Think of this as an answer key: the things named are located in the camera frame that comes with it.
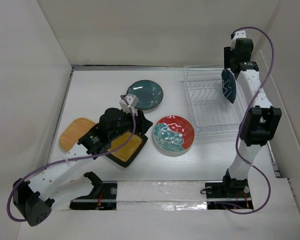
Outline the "blue leaf-shaped dish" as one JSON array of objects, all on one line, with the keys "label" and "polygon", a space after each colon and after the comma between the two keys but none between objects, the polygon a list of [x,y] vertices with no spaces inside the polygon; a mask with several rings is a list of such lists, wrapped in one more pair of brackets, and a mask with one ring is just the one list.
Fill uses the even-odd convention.
[{"label": "blue leaf-shaped dish", "polygon": [[233,73],[228,69],[221,72],[223,96],[233,104],[237,96],[236,79]]}]

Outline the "red teal floral plate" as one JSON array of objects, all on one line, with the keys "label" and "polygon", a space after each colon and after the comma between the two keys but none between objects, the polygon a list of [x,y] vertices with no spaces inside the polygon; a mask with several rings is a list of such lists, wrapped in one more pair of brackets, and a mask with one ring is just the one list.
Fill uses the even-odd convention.
[{"label": "red teal floral plate", "polygon": [[192,147],[195,130],[187,119],[178,115],[167,115],[154,125],[152,135],[161,150],[182,155]]}]

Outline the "teal round plate brown rim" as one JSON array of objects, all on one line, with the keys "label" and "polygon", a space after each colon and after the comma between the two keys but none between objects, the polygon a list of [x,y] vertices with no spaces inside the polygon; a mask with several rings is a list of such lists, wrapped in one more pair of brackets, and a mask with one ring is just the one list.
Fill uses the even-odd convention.
[{"label": "teal round plate brown rim", "polygon": [[138,110],[151,110],[156,108],[164,98],[162,87],[152,80],[139,80],[128,87],[127,94],[135,95],[138,101],[135,108]]}]

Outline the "yellow square plate dark rim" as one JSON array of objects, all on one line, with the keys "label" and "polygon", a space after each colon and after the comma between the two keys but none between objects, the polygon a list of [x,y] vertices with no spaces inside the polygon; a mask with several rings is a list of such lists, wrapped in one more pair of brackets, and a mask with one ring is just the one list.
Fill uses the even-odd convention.
[{"label": "yellow square plate dark rim", "polygon": [[[131,133],[126,132],[116,140],[112,141],[111,148],[108,151],[110,152],[113,149],[120,147],[130,136]],[[125,146],[106,155],[106,157],[121,167],[127,168],[141,152],[147,141],[148,137],[146,135],[134,134],[132,139]]]}]

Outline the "woven bamboo tray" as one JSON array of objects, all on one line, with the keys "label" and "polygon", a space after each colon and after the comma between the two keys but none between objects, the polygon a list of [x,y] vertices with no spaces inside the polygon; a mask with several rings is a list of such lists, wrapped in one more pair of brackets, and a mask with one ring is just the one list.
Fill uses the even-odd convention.
[{"label": "woven bamboo tray", "polygon": [[61,134],[59,146],[68,152],[96,123],[88,118],[76,118]]}]

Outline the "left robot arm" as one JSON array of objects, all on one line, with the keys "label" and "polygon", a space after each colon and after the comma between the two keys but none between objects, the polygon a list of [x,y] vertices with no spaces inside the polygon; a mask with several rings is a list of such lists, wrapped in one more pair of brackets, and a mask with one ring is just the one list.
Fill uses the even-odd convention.
[{"label": "left robot arm", "polygon": [[97,158],[124,148],[134,136],[144,136],[152,125],[142,110],[108,108],[64,158],[18,179],[7,203],[14,204],[21,213],[21,222],[34,227],[41,224],[59,204],[78,198],[102,200],[109,194],[110,186],[92,171],[75,179],[76,172]]}]

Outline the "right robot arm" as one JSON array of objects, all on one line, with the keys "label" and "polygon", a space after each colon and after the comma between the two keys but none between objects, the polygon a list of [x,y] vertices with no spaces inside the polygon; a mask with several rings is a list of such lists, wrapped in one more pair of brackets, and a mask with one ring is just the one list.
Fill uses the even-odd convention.
[{"label": "right robot arm", "polygon": [[231,46],[224,48],[223,95],[233,103],[240,86],[248,104],[239,125],[235,159],[221,184],[221,191],[228,198],[236,197],[248,186],[254,159],[273,139],[282,116],[281,109],[273,106],[263,90],[259,67],[251,61],[253,49],[253,41],[244,37],[233,38]]}]

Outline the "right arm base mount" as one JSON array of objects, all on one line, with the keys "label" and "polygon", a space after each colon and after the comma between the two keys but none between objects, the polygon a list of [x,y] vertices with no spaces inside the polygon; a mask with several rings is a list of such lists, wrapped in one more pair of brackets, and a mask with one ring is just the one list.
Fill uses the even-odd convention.
[{"label": "right arm base mount", "polygon": [[222,182],[206,182],[200,191],[206,196],[208,210],[253,210],[254,205],[251,194],[239,191],[226,193]]}]

